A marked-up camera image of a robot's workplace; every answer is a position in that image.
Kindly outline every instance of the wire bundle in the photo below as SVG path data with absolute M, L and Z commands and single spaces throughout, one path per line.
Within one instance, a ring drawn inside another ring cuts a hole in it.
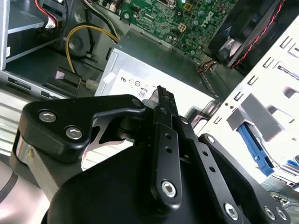
M 213 68 L 216 64 L 218 64 L 218 61 L 215 60 L 210 60 L 206 63 L 201 64 L 198 68 L 197 68 L 197 72 L 203 72 L 203 71 L 208 71 L 209 69 Z
M 113 23 L 100 11 L 97 10 L 95 7 L 92 6 L 87 0 L 81 0 L 82 4 L 90 10 L 95 16 L 99 17 L 103 22 L 108 26 L 110 32 L 112 35 L 116 36 L 117 38 L 120 38 L 116 32 L 116 29 L 113 25 Z
M 283 197 L 285 197 L 286 199 L 287 199 L 287 202 L 289 202 L 289 205 L 285 208 L 285 210 L 287 210 L 287 209 L 289 209 L 289 208 L 291 208 L 291 207 L 298 207 L 299 208 L 299 203 L 298 202 L 293 202 L 293 201 L 291 201 L 290 199 L 289 199 L 289 197 L 285 194 L 285 193 L 283 193 L 283 192 L 281 192 L 281 191 L 277 191 L 277 190 L 275 190 L 271 185 L 269 185 L 269 184 L 267 184 L 267 183 L 261 183 L 261 184 L 264 184 L 264 185 L 267 185 L 271 190 L 269 190 L 268 192 L 269 193 L 276 193 L 276 194 L 278 194 L 278 197 L 281 197 L 281 196 L 283 196 Z
M 67 38 L 66 38 L 66 41 L 65 41 L 65 52 L 66 52 L 66 57 L 67 57 L 67 60 L 68 60 L 68 63 L 70 65 L 70 68 L 72 70 L 72 72 L 76 73 L 75 71 L 75 68 L 72 64 L 72 61 L 71 61 L 71 56 L 70 56 L 70 49 L 69 49 L 69 43 L 70 43 L 70 38 L 71 36 L 77 32 L 78 30 L 82 29 L 82 28 L 91 28 L 91 29 L 95 29 L 97 31 L 100 31 L 104 34 L 106 34 L 107 36 L 109 36 L 113 41 L 115 41 L 116 43 L 118 43 L 120 40 L 114 36 L 113 34 L 109 33 L 108 31 L 100 28 L 100 27 L 97 27 L 95 25 L 82 25 L 82 24 L 78 24 L 77 26 L 75 26 L 70 32 L 69 34 L 67 35 Z
M 48 13 L 47 11 L 45 11 L 45 10 L 40 6 L 40 4 L 38 3 L 37 0 L 35 0 L 35 4 L 36 4 L 36 7 L 37 7 L 42 13 L 44 13 L 44 14 L 47 15 L 49 18 L 51 18 L 51 19 L 55 22 L 56 27 L 58 27 L 58 20 L 56 19 L 56 17 L 53 16 L 51 13 Z
M 274 22 L 275 18 L 277 17 L 277 15 L 279 14 L 279 12 L 281 11 L 282 6 L 284 5 L 284 2 L 286 0 L 282 0 L 279 4 L 278 10 L 277 12 L 272 16 L 270 22 L 268 23 L 268 25 L 265 27 L 265 29 L 262 31 L 262 33 L 257 36 L 257 38 L 250 44 L 248 50 L 246 51 L 246 53 L 243 55 L 243 57 L 241 57 L 233 66 L 232 68 L 234 68 L 235 66 L 237 66 L 242 60 L 244 60 L 246 58 L 246 56 L 248 55 L 248 53 L 251 51 L 253 45 L 261 38 L 262 35 L 264 35 L 266 33 L 266 31 L 268 30 L 268 28 L 271 26 L 271 24 Z

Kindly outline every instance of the black fan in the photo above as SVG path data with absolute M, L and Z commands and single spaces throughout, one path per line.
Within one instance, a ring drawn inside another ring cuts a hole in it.
M 248 56 L 247 52 L 249 47 L 250 50 L 252 50 L 250 54 L 256 51 L 257 48 L 253 49 L 252 43 L 254 42 L 258 46 L 260 42 L 263 41 L 263 38 L 260 38 L 261 33 L 264 34 L 263 36 L 271 32 L 281 34 L 298 14 L 298 0 L 287 0 L 288 4 L 295 3 L 297 13 L 289 14 L 290 9 L 286 6 L 287 4 L 285 4 L 283 10 L 281 10 L 281 3 L 282 0 L 238 1 L 209 45 L 212 57 L 228 67 L 238 64 L 237 69 L 240 70 L 243 75 L 246 75 L 258 62 L 256 59 L 260 59 L 271 46 L 269 46 L 269 44 L 263 44 L 264 46 L 268 46 L 268 48 L 263 48 L 262 52 L 258 50 L 259 54 L 255 55 L 254 62 L 249 63 L 246 58 L 246 60 L 240 63 L 240 58 L 242 58 L 244 54 Z M 273 31 L 279 24 L 279 22 L 276 22 L 271 24 L 267 32 L 263 32 L 265 28 L 269 26 L 273 15 L 276 15 L 278 10 L 282 11 L 281 14 L 288 10 L 288 15 L 285 15 L 285 18 L 276 18 L 276 21 L 278 19 L 284 21 L 283 29 L 282 26 L 280 26 L 279 31 Z M 274 38 L 269 37 L 269 39 L 264 39 L 264 41 L 273 44 L 273 39 Z

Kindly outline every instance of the chip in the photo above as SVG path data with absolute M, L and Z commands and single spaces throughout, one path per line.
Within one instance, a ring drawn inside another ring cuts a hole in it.
M 186 10 L 186 11 L 190 11 L 192 9 L 192 5 L 189 3 L 189 2 L 187 2 L 185 5 L 184 5 L 184 10 Z

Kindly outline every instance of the white sticker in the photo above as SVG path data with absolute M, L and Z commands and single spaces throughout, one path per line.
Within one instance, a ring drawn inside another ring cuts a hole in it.
M 10 47 L 7 47 L 6 48 L 6 57 L 9 57 L 10 56 Z
M 113 72 L 110 72 L 104 79 L 103 81 L 105 83 L 110 83 L 114 78 L 116 77 L 116 75 Z
M 156 88 L 157 86 L 150 84 L 147 80 L 143 80 L 120 70 L 109 94 L 131 94 L 143 100 L 149 99 Z
M 48 23 L 47 23 L 45 28 L 46 29 L 53 29 L 55 27 L 56 27 L 55 22 L 50 17 L 48 17 Z

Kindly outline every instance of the blue plastic tab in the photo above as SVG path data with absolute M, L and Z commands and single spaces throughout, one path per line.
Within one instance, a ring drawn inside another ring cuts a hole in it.
M 296 166 L 296 167 L 299 167 L 297 163 L 295 163 L 294 161 L 292 160 L 288 160 L 287 161 L 288 163 L 292 164 L 293 166 Z
M 242 136 L 252 158 L 257 163 L 259 169 L 263 174 L 266 176 L 271 175 L 274 173 L 274 170 L 269 166 L 268 162 L 266 161 L 267 154 L 264 150 L 261 150 L 253 140 L 253 137 L 250 135 L 249 131 L 246 128 L 247 124 L 242 124 L 238 128 L 238 132 Z

